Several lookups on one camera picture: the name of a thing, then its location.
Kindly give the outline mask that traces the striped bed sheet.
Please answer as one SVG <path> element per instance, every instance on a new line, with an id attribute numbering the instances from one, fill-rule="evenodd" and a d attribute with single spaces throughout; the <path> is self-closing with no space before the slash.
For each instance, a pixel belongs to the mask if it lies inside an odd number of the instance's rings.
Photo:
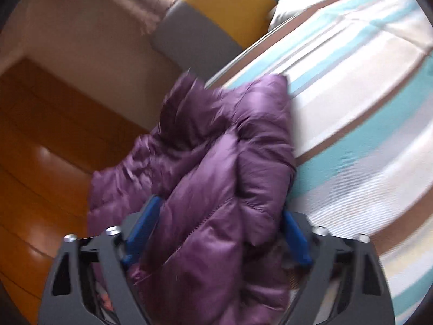
<path id="1" fill-rule="evenodd" d="M 416 0 L 328 0 L 208 81 L 288 78 L 297 178 L 288 206 L 371 238 L 397 324 L 432 287 L 432 25 Z"/>

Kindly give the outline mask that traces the grey yellow blue headboard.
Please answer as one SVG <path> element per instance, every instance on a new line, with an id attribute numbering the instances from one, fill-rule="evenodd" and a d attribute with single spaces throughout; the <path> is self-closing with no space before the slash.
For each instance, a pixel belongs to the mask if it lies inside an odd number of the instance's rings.
<path id="1" fill-rule="evenodd" d="M 151 34 L 155 50 L 210 79 L 261 39 L 278 0 L 176 0 Z"/>

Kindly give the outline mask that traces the orange wooden wardrobe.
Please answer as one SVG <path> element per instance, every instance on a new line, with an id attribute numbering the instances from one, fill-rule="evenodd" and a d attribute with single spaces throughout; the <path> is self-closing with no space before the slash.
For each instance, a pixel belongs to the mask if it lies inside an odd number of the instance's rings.
<path id="1" fill-rule="evenodd" d="M 63 237 L 86 236 L 92 173 L 143 133 L 32 60 L 1 75 L 1 283 L 29 323 Z"/>

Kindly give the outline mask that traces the purple quilted down jacket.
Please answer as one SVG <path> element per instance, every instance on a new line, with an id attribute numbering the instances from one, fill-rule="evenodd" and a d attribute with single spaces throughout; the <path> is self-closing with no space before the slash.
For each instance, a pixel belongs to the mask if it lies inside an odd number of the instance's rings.
<path id="1" fill-rule="evenodd" d="M 232 90 L 183 74 L 159 125 L 117 166 L 94 173 L 88 232 L 156 195 L 163 205 L 129 280 L 157 324 L 272 324 L 288 305 L 279 234 L 297 174 L 288 81 Z"/>

